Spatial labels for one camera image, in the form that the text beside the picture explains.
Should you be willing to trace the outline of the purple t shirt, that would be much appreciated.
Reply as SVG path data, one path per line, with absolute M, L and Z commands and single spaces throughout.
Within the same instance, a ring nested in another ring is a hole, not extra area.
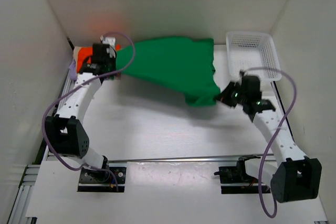
M 69 66 L 69 79 L 71 81 L 77 80 L 77 65 L 76 61 L 73 59 L 70 66 Z

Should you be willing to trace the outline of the beige t shirt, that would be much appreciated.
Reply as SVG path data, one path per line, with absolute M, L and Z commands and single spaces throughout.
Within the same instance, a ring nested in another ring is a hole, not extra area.
M 73 59 L 75 61 L 75 63 L 77 63 L 78 61 L 78 52 L 81 49 L 81 47 L 75 46 L 74 50 L 73 50 Z

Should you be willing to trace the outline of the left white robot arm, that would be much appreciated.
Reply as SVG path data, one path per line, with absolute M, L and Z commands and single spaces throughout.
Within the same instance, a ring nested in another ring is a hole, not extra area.
M 116 70 L 115 43 L 114 38 L 107 38 L 92 47 L 74 49 L 74 87 L 60 98 L 64 103 L 55 115 L 46 113 L 43 117 L 42 132 L 49 150 L 70 170 L 75 168 L 66 163 L 65 157 L 76 161 L 80 169 L 107 170 L 107 158 L 90 147 L 82 123 L 95 93 L 108 73 Z

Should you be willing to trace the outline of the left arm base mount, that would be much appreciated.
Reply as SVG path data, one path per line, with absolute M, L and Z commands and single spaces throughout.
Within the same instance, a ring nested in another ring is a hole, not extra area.
M 83 168 L 79 175 L 78 192 L 86 193 L 123 193 L 127 175 L 126 164 L 109 164 L 109 172 L 99 172 Z

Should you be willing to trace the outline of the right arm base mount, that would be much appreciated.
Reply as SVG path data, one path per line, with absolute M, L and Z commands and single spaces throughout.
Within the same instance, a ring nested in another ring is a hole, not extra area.
M 214 176 L 220 180 L 221 194 L 258 194 L 258 173 L 261 156 L 244 155 L 218 160 Z M 257 161 L 256 171 L 247 173 L 247 161 Z

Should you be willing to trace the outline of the green t shirt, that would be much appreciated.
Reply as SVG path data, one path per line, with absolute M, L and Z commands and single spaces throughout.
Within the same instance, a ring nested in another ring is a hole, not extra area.
M 214 81 L 211 38 L 163 37 L 136 42 L 118 51 L 116 68 L 144 81 L 184 94 L 190 106 L 213 106 L 220 88 Z

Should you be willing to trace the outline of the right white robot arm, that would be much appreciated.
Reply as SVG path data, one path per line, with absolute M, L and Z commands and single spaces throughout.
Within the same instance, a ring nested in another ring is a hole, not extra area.
M 262 98 L 257 76 L 244 75 L 238 82 L 229 82 L 216 97 L 231 108 L 242 106 L 243 112 L 271 144 L 277 162 L 274 167 L 262 164 L 256 155 L 241 156 L 237 172 L 227 177 L 229 183 L 243 182 L 262 177 L 279 203 L 315 199 L 318 196 L 322 165 L 316 158 L 309 158 L 293 141 L 288 130 L 280 125 L 281 119 L 275 106 Z

